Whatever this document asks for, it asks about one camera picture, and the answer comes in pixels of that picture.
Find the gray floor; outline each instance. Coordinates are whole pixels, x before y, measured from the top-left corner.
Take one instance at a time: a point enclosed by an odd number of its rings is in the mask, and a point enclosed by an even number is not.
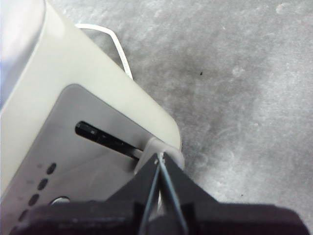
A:
[[[196,183],[294,209],[313,232],[312,0],[52,3],[116,32],[136,82],[176,119]]]

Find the white wire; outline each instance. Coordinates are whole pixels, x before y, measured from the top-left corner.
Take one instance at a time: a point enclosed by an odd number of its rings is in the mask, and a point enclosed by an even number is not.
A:
[[[80,29],[82,29],[82,28],[83,29],[93,29],[93,30],[97,30],[97,31],[109,34],[111,36],[113,42],[114,42],[114,45],[115,45],[117,52],[118,52],[118,55],[121,58],[125,73],[133,80],[132,72],[131,72],[131,69],[129,68],[129,64],[128,64],[127,58],[125,56],[125,53],[123,51],[123,48],[122,48],[116,34],[112,30],[110,30],[109,28],[99,26],[99,25],[88,24],[88,23],[83,23],[83,24],[78,23],[75,26],[77,28],[80,28]]]

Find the white plastic piece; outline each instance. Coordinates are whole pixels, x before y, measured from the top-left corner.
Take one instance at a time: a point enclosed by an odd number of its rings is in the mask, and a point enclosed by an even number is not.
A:
[[[1,197],[61,91],[71,84],[82,86],[165,143],[181,147],[174,119],[46,2],[38,42],[1,110]]]
[[[134,173],[137,174],[137,172],[146,164],[146,162],[155,154],[160,154],[166,152],[173,161],[184,170],[185,168],[185,159],[182,154],[177,148],[172,147],[157,138],[153,137],[149,140],[147,143],[140,160],[138,164],[135,167]]]
[[[116,34],[110,30],[109,28],[105,28],[96,24],[88,24],[88,23],[78,23],[75,25],[76,27],[80,28],[80,29],[93,29],[93,30],[97,30],[106,34],[109,34],[114,42],[114,45],[116,47],[116,50],[118,52],[119,57],[121,58],[122,64],[123,64],[123,68],[125,73],[133,80],[133,75],[131,72],[131,69],[129,67],[126,55],[124,53],[123,47],[120,44]]]

